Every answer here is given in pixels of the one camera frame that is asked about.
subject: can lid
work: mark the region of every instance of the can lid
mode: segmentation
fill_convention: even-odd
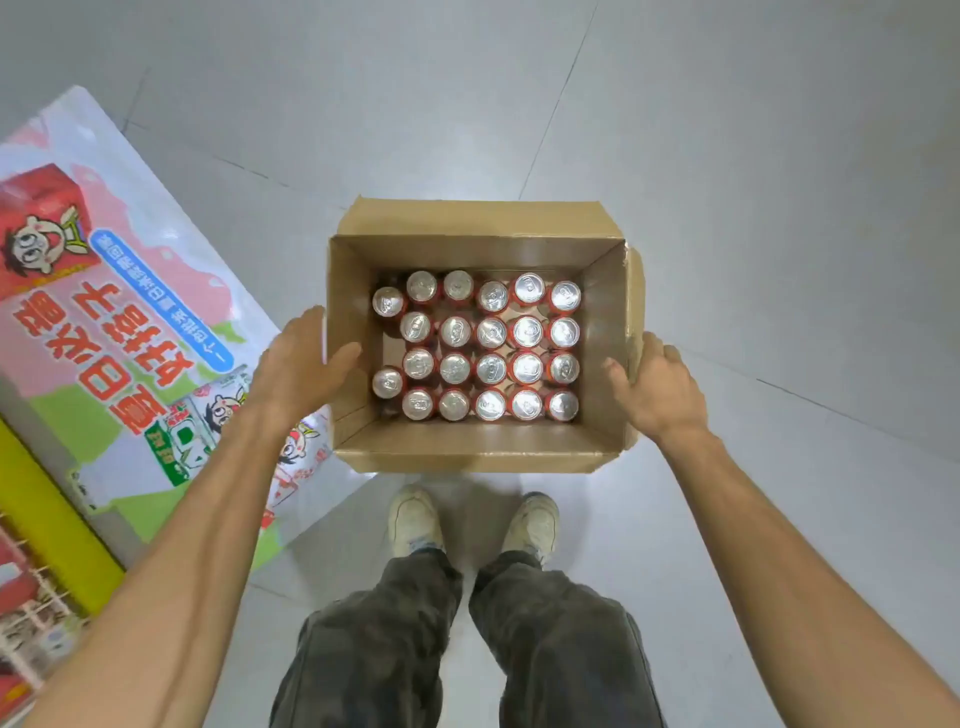
[[[411,379],[426,379],[436,365],[437,360],[427,349],[411,349],[403,355],[403,371]]]
[[[463,316],[450,316],[440,325],[440,338],[451,347],[464,346],[470,334],[470,322]]]
[[[461,353],[449,353],[440,362],[440,376],[447,384],[463,384],[470,377],[470,360]]]
[[[543,338],[543,324],[533,316],[514,319],[514,339],[524,349],[533,349]]]
[[[433,414],[433,398],[423,389],[411,389],[403,395],[403,414],[411,420],[425,420]]]
[[[543,376],[543,362],[534,353],[524,352],[514,356],[512,361],[514,378],[522,384],[533,384]]]
[[[550,360],[550,376],[559,384],[572,384],[580,376],[580,362],[572,353],[559,353]]]
[[[521,303],[536,303],[543,298],[543,279],[536,273],[524,273],[514,281],[514,293]]]
[[[373,293],[373,310],[380,316],[390,318],[403,310],[403,294],[399,288],[385,285]]]
[[[580,341],[580,325],[568,316],[555,319],[550,324],[550,341],[555,347],[564,349],[574,346]]]
[[[393,367],[384,367],[373,373],[373,393],[382,400],[396,397],[403,389],[403,375]]]
[[[467,271],[450,271],[444,276],[444,293],[453,301],[466,301],[473,293],[473,276]]]
[[[507,362],[498,353],[484,354],[477,360],[477,378],[484,384],[499,384],[507,378]]]
[[[507,401],[503,399],[503,395],[497,390],[488,389],[486,392],[481,392],[477,395],[477,402],[474,405],[474,409],[477,417],[484,422],[490,423],[503,417],[503,413],[507,411]]]
[[[532,389],[521,389],[514,395],[511,409],[518,420],[535,420],[543,411],[543,401]]]
[[[419,344],[430,337],[430,317],[420,311],[410,311],[400,319],[400,336],[411,344]]]
[[[484,319],[477,324],[477,341],[484,349],[499,349],[507,341],[507,325],[499,319]]]
[[[417,303],[424,303],[437,295],[437,277],[429,271],[411,273],[407,279],[407,295]]]
[[[507,286],[499,280],[488,280],[480,286],[477,294],[480,307],[490,313],[499,313],[506,308],[508,299]]]
[[[580,305],[580,286],[572,280],[561,280],[550,289],[550,302],[558,311],[572,311]]]
[[[568,423],[580,411],[580,401],[568,390],[554,392],[550,396],[550,414],[562,423]]]
[[[470,411],[470,400],[467,395],[457,389],[451,389],[440,395],[437,405],[441,416],[452,423],[463,420]]]

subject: open cardboard box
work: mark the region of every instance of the open cardboard box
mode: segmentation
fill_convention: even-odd
[[[535,271],[580,283],[580,413],[573,423],[381,418],[371,377],[392,363],[385,361],[392,345],[371,296],[384,279],[420,268],[500,279]],[[331,403],[334,451],[356,471],[589,473],[636,441],[601,364],[611,356],[636,374],[643,267],[599,203],[358,198],[330,238],[327,275],[327,348],[359,341],[364,349]]]

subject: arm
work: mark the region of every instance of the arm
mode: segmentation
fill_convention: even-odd
[[[960,725],[960,701],[824,561],[707,428],[675,347],[644,334],[637,381],[605,364],[680,483],[767,691],[790,728]]]
[[[144,558],[58,670],[27,728],[189,728],[213,696],[277,456],[297,421],[343,383],[358,344],[323,364],[324,310],[290,322],[247,403]]]

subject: cargo pants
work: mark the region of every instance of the cargo pants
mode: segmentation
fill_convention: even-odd
[[[271,728],[435,728],[462,589],[446,554],[427,548],[311,615]],[[477,574],[469,609],[507,675],[502,728],[664,725],[636,623],[617,602],[506,551]]]

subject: person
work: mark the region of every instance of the person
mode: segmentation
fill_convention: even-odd
[[[252,562],[277,453],[361,355],[322,358],[323,310],[290,322],[261,357],[247,402],[180,506],[28,728],[192,728],[204,721]],[[790,728],[960,726],[960,701],[804,540],[708,429],[672,346],[644,334],[636,382],[605,364],[631,424],[660,448],[686,497],[764,684]],[[533,494],[469,611],[507,674],[501,725],[661,726],[636,624],[623,607],[544,570],[559,514]],[[461,575],[436,510],[405,491],[380,582],[310,617],[272,709],[274,728],[434,725]]]

